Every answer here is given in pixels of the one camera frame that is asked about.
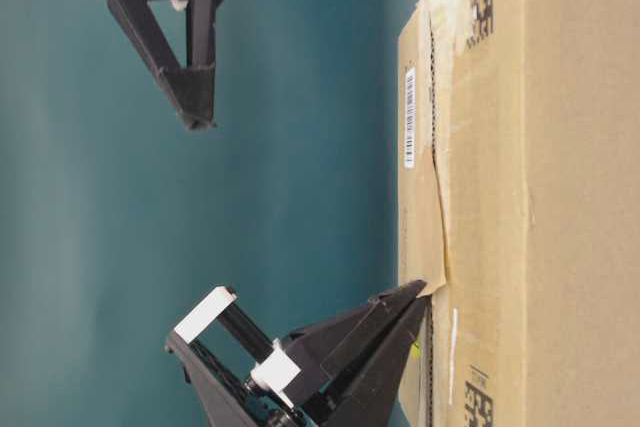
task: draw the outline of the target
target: black 3d-printed part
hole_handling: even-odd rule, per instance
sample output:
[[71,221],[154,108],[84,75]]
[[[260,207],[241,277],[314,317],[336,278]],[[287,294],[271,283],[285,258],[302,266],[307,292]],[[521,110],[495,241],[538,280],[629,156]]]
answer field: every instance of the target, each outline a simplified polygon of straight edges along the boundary
[[[319,427],[386,427],[429,298],[416,281],[384,292],[364,306],[291,332],[280,342],[300,369],[282,392],[241,383],[199,341],[187,345],[171,332],[167,349],[182,362],[211,427],[304,427],[302,411]],[[235,304],[218,319],[263,363],[273,347]],[[261,399],[271,399],[271,408]]]
[[171,50],[149,1],[107,0],[107,5],[187,128],[214,126],[215,13],[222,0],[187,0],[184,67]]

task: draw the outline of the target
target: teal wall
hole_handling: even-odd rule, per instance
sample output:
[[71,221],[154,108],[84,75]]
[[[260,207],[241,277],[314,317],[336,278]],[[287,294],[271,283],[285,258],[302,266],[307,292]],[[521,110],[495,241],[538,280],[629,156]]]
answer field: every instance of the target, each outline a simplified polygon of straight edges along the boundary
[[0,425],[202,425],[162,347],[210,288],[276,336],[393,283],[415,1],[226,0],[220,127],[187,133],[104,0],[0,0]]

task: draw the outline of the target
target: triangular frame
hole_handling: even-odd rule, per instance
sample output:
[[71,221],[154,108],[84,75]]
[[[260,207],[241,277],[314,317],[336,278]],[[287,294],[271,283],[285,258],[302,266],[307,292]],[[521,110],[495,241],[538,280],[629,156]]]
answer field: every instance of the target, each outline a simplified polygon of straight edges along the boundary
[[188,129],[215,126],[215,13],[222,0],[188,0],[187,63],[181,66],[150,0],[107,0],[109,10],[166,92]]

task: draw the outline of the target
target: cardboard box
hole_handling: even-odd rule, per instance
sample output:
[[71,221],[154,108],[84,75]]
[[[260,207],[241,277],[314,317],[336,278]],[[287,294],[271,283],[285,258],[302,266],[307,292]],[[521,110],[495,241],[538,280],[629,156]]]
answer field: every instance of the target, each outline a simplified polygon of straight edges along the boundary
[[398,69],[398,275],[434,308],[412,425],[640,420],[639,26],[640,0],[420,0]]

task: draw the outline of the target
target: white sticker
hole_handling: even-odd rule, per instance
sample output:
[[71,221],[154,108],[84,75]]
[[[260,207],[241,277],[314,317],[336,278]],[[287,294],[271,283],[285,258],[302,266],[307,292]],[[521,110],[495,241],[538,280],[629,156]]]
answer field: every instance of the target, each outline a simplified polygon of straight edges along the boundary
[[416,68],[412,67],[405,76],[404,95],[404,167],[413,169],[415,165],[416,141]]
[[458,309],[453,309],[451,352],[449,353],[449,405],[453,405],[453,380],[456,373],[456,344],[458,343]]

